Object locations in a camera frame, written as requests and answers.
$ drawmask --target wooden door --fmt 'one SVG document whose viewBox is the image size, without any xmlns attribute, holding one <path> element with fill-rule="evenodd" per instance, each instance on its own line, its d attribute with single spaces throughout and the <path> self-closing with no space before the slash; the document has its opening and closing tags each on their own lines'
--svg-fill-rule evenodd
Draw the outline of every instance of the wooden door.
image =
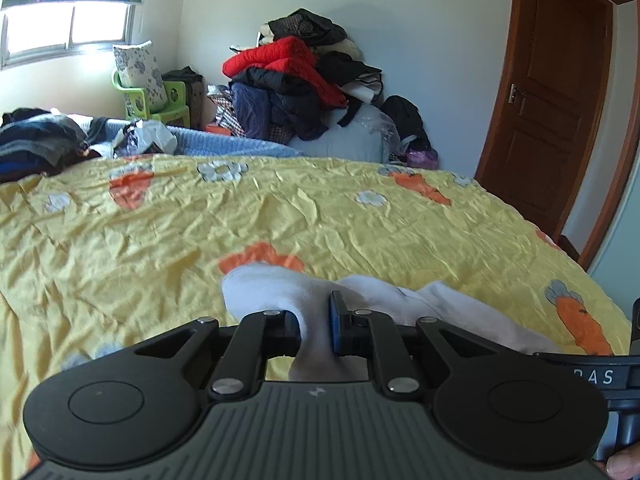
<svg viewBox="0 0 640 480">
<path fill-rule="evenodd" d="M 609 0 L 513 0 L 476 179 L 556 241 L 600 124 L 612 20 Z"/>
</svg>

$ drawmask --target window pane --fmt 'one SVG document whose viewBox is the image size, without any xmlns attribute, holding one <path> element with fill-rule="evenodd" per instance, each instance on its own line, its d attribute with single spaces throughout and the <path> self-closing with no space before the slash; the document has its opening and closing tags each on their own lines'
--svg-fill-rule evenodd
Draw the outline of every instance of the window pane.
<svg viewBox="0 0 640 480">
<path fill-rule="evenodd" d="M 35 4 L 11 7 L 8 18 L 9 54 L 23 50 L 66 44 L 71 29 L 73 4 Z"/>
<path fill-rule="evenodd" d="M 73 43 L 119 41 L 124 36 L 127 4 L 114 2 L 81 2 L 76 4 Z"/>
</svg>

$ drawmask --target pile of clothes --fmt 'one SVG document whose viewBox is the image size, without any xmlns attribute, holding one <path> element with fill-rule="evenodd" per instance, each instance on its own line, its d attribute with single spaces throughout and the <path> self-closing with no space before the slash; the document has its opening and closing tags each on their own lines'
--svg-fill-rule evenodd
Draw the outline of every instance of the pile of clothes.
<svg viewBox="0 0 640 480">
<path fill-rule="evenodd" d="M 32 174 L 59 174 L 65 168 L 100 157 L 89 149 L 97 139 L 66 115 L 40 108 L 18 108 L 2 116 L 0 184 Z"/>
<path fill-rule="evenodd" d="M 402 149 L 394 161 L 435 169 L 438 155 L 418 109 L 400 96 L 383 103 L 382 70 L 367 66 L 346 31 L 306 9 L 260 28 L 257 48 L 232 47 L 222 66 L 228 85 L 209 86 L 216 123 L 239 137 L 288 144 L 327 131 L 322 115 L 346 108 L 348 126 L 363 104 L 379 107 L 396 124 Z"/>
</svg>

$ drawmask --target gray ribbed panel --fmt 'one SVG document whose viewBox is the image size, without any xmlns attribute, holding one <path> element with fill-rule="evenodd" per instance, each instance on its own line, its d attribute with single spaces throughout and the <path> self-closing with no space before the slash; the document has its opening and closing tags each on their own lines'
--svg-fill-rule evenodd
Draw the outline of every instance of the gray ribbed panel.
<svg viewBox="0 0 640 480">
<path fill-rule="evenodd" d="M 324 394 L 313 396 L 316 388 Z M 604 480 L 590 463 L 510 472 L 445 440 L 424 410 L 370 383 L 264 383 L 252 399 L 219 404 L 181 449 L 122 472 L 41 467 L 30 480 Z"/>
</svg>

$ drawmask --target window frame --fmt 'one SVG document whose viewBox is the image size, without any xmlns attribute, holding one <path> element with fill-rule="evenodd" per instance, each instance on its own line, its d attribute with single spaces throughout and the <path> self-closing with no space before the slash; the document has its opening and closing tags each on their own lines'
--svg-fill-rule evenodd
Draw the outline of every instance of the window frame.
<svg viewBox="0 0 640 480">
<path fill-rule="evenodd" d="M 125 18 L 124 31 L 122 38 L 116 41 L 89 41 L 86 43 L 74 43 L 72 41 L 74 31 L 74 19 L 76 16 L 76 4 L 71 11 L 71 25 L 69 34 L 64 44 L 41 46 L 31 48 L 16 54 L 9 54 L 8 50 L 8 27 L 9 17 L 6 12 L 2 12 L 2 25 L 0 29 L 0 70 L 5 68 L 43 61 L 47 59 L 55 59 L 57 57 L 77 56 L 79 54 L 89 54 L 92 52 L 110 51 L 115 44 L 131 44 L 133 36 L 133 23 L 136 6 L 129 4 Z"/>
</svg>

